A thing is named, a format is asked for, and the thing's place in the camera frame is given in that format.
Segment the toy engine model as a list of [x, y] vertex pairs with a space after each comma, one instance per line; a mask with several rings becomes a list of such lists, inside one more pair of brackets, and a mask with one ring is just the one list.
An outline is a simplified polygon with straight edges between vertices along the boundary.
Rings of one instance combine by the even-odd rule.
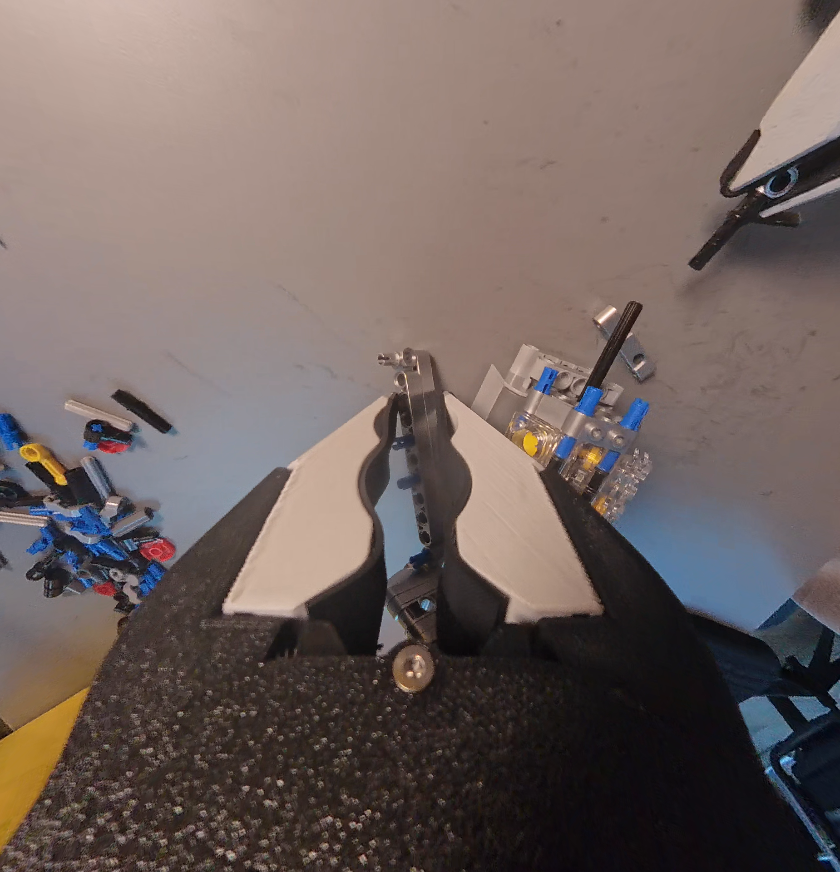
[[640, 382], [654, 364], [632, 328], [642, 305], [607, 307], [593, 322], [606, 343], [593, 367], [523, 344], [507, 373], [491, 365], [471, 409], [540, 469], [550, 469], [610, 523], [618, 520], [652, 470], [635, 446], [650, 404], [617, 405], [623, 389], [609, 378], [617, 358]]

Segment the black office chair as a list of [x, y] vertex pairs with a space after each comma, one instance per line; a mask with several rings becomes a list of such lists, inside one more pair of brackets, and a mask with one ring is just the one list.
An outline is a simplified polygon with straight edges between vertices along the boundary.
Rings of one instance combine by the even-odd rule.
[[780, 659], [757, 635], [699, 613], [694, 627], [737, 703], [766, 699], [790, 731], [767, 752], [765, 772], [818, 846], [818, 861], [840, 870], [840, 682], [837, 635], [819, 624], [808, 662]]

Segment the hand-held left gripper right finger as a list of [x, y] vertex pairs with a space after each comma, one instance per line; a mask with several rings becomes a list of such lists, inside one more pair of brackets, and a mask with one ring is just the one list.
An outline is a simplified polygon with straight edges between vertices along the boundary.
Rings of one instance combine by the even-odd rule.
[[495, 630], [604, 609], [534, 462], [449, 393], [436, 435], [444, 557], [437, 629]]

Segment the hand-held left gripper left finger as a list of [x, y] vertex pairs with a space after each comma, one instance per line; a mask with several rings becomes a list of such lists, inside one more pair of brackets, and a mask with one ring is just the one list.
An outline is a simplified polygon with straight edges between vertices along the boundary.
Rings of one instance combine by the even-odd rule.
[[293, 461], [287, 481], [223, 602], [225, 615], [306, 617], [358, 573], [390, 482], [395, 396], [382, 397]]

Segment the scattered small coloured parts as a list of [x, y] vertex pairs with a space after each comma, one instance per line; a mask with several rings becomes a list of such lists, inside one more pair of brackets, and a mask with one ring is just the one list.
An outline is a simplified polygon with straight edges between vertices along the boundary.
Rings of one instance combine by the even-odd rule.
[[[122, 630], [165, 575], [176, 547], [157, 528], [156, 509], [122, 495], [100, 456], [128, 452], [140, 423], [163, 434], [173, 426], [128, 391], [117, 390], [112, 399], [130, 418], [65, 400], [65, 410], [84, 419], [83, 457], [74, 466], [0, 411], [0, 525], [35, 533], [26, 548], [35, 561], [25, 576], [41, 585], [45, 598], [106, 597]], [[8, 567], [0, 550], [0, 570]]]

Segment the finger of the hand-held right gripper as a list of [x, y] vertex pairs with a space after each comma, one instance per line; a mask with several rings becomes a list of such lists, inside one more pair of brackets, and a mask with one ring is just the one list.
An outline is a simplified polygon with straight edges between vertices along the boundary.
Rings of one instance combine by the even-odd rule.
[[748, 223], [797, 227], [802, 206], [839, 191], [840, 144], [829, 144], [763, 179]]
[[778, 93], [730, 181], [739, 193], [840, 136], [840, 35], [822, 35]]

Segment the grey long beam assembly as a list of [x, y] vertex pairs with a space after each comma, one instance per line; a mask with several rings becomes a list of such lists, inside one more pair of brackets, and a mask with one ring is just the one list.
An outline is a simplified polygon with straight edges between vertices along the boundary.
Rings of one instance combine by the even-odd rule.
[[445, 564], [449, 500], [442, 477], [443, 445], [449, 437], [445, 396], [432, 356], [404, 349], [384, 352], [378, 363], [395, 370], [402, 434], [393, 445], [406, 453], [408, 474], [399, 489], [412, 497], [421, 552], [388, 582], [385, 604], [417, 644], [436, 643], [436, 607]]

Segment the yellow plastic bin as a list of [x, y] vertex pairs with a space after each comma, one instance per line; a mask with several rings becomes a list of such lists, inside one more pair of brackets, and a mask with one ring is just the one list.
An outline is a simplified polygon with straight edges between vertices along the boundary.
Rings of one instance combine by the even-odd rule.
[[88, 692], [84, 688], [0, 740], [0, 852], [44, 789]]

